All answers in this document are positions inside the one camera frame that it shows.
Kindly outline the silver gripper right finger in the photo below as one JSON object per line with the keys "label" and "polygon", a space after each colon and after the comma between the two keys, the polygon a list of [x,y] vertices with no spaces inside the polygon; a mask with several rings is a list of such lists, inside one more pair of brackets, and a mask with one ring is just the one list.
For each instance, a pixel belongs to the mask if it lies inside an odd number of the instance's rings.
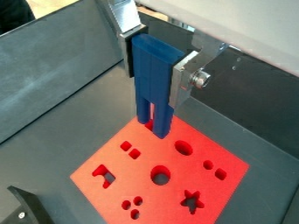
{"label": "silver gripper right finger", "polygon": [[198,51],[191,51],[172,67],[169,106],[174,109],[188,99],[192,88],[207,86],[211,75],[203,69],[228,47],[226,42],[203,31],[194,32],[191,44]]}

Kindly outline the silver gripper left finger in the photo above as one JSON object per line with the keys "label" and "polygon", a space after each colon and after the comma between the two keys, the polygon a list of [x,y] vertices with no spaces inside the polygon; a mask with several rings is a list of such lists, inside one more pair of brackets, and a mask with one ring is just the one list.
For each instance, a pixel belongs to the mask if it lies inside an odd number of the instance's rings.
{"label": "silver gripper left finger", "polygon": [[107,14],[116,30],[116,37],[123,53],[125,74],[133,75],[132,37],[147,31],[141,24],[135,0],[104,0]]}

